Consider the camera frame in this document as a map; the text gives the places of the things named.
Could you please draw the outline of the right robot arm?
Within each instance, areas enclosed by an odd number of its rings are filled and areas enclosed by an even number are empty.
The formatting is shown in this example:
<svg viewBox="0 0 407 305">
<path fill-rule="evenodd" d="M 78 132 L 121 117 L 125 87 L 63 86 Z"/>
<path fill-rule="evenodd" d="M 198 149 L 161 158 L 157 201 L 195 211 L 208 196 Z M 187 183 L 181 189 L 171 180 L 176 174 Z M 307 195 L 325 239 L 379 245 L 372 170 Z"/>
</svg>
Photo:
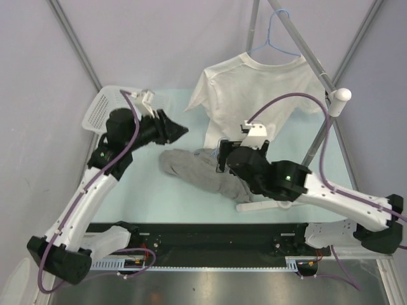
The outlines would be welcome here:
<svg viewBox="0 0 407 305">
<path fill-rule="evenodd" d="M 402 197 L 395 194 L 374 197 L 334 186 L 295 162 L 268 162 L 267 149 L 267 143 L 253 149 L 241 142 L 222 140 L 217 171 L 240 178 L 252 194 L 317 206 L 344 218 L 336 222 L 300 224 L 300 235 L 293 239 L 297 253 L 308 255 L 314 249 L 331 245 L 361 245 L 379 254 L 393 254 L 401 248 Z"/>
</svg>

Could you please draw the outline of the white t shirt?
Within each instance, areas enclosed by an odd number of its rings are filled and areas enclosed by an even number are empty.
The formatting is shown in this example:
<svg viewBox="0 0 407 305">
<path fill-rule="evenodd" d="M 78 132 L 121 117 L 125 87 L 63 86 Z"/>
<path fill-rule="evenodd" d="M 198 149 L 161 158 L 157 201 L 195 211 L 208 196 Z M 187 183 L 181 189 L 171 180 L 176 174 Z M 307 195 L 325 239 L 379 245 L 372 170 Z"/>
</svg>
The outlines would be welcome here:
<svg viewBox="0 0 407 305">
<path fill-rule="evenodd" d="M 242 53 L 202 71 L 186 110 L 205 109 L 209 125 L 203 146 L 214 148 L 223 137 L 242 140 L 245 120 L 269 101 L 295 92 L 324 100 L 325 89 L 304 57 L 265 65 Z"/>
</svg>

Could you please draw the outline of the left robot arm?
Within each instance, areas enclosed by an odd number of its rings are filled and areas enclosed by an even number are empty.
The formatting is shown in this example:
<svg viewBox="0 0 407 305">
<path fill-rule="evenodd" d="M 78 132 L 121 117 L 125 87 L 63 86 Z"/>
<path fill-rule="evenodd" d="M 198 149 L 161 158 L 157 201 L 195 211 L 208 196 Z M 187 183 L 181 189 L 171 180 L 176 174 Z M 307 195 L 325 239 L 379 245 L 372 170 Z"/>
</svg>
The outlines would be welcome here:
<svg viewBox="0 0 407 305">
<path fill-rule="evenodd" d="M 27 243 L 39 267 L 38 280 L 47 272 L 77 285 L 94 262 L 122 250 L 127 254 L 138 251 L 138 227 L 123 221 L 114 223 L 87 245 L 83 238 L 104 198 L 132 163 L 133 151 L 150 143 L 171 144 L 187 132 L 188 128 L 173 122 L 161 109 L 141 118 L 131 109 L 113 110 L 106 121 L 106 132 L 66 209 L 44 236 L 32 236 Z"/>
</svg>

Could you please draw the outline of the grey t shirt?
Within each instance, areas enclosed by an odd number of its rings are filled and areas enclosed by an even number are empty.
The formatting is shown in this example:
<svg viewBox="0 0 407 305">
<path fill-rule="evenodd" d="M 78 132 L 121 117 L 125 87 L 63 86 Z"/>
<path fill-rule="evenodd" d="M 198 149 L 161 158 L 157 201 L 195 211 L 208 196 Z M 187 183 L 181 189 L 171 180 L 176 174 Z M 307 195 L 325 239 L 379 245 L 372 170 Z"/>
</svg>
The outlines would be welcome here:
<svg viewBox="0 0 407 305">
<path fill-rule="evenodd" d="M 159 156 L 160 169 L 203 191 L 220 194 L 236 203 L 250 203 L 254 195 L 247 184 L 238 177 L 216 172 L 217 161 L 211 149 L 195 152 L 184 149 L 163 151 Z"/>
</svg>

